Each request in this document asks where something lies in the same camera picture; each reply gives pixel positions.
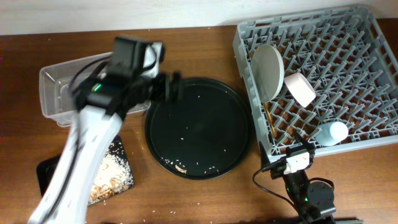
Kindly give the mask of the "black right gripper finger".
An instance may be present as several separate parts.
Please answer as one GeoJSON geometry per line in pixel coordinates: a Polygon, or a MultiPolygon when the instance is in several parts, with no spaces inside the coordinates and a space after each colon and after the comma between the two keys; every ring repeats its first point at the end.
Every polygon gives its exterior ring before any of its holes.
{"type": "Polygon", "coordinates": [[[305,140],[298,132],[294,131],[294,138],[297,142],[299,142],[305,149],[314,149],[314,145],[310,144],[307,140],[305,140]]]}
{"type": "Polygon", "coordinates": [[[262,144],[262,142],[259,141],[259,151],[260,151],[260,157],[261,157],[261,167],[266,167],[270,164],[269,157],[267,155],[267,152],[262,144]]]}

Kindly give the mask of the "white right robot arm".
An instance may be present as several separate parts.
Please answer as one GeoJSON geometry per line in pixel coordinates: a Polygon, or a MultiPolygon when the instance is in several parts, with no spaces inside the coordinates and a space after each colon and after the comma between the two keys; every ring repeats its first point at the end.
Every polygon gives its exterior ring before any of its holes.
{"type": "Polygon", "coordinates": [[[262,162],[261,168],[253,174],[252,181],[265,192],[285,200],[298,213],[302,223],[335,223],[335,185],[328,179],[308,178],[305,171],[313,164],[315,146],[298,133],[294,133],[294,138],[299,145],[287,147],[285,156],[274,162],[262,162]],[[257,183],[256,176],[267,171],[272,179],[284,180],[288,197],[283,197],[257,183]]]}

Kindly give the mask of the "light blue cup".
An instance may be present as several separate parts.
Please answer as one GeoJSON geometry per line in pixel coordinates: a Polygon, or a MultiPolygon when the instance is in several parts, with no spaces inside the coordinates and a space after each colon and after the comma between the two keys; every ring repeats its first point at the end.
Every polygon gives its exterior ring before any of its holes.
{"type": "Polygon", "coordinates": [[[346,139],[349,133],[348,127],[340,122],[330,122],[319,126],[320,133],[315,136],[317,143],[321,146],[334,146],[346,139]]]}

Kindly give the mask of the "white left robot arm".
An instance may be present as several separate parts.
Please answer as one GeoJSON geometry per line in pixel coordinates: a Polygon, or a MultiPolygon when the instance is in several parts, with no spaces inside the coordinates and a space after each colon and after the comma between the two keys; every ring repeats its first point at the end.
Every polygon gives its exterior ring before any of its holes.
{"type": "Polygon", "coordinates": [[[145,101],[177,101],[181,76],[161,73],[162,42],[117,36],[113,51],[79,69],[68,93],[74,112],[60,160],[29,223],[84,223],[103,157],[128,111],[145,101]]]}

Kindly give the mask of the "wooden chopstick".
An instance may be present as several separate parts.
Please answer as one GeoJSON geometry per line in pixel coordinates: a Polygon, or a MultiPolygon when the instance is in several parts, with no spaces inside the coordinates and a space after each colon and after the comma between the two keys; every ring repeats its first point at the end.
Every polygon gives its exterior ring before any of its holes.
{"type": "Polygon", "coordinates": [[[275,131],[275,127],[273,125],[273,120],[272,120],[272,116],[271,116],[270,111],[269,111],[268,104],[264,103],[264,107],[265,107],[265,110],[266,110],[267,119],[268,119],[270,127],[271,127],[272,137],[275,137],[276,136],[276,131],[275,131]]]}

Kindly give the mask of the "white plate with food scraps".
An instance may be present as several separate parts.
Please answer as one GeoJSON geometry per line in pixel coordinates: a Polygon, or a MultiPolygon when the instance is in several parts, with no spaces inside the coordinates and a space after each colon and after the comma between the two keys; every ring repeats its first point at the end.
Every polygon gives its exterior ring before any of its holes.
{"type": "Polygon", "coordinates": [[[262,103],[273,100],[280,92],[284,79],[284,64],[279,51],[260,45],[252,57],[252,73],[262,103]]]}

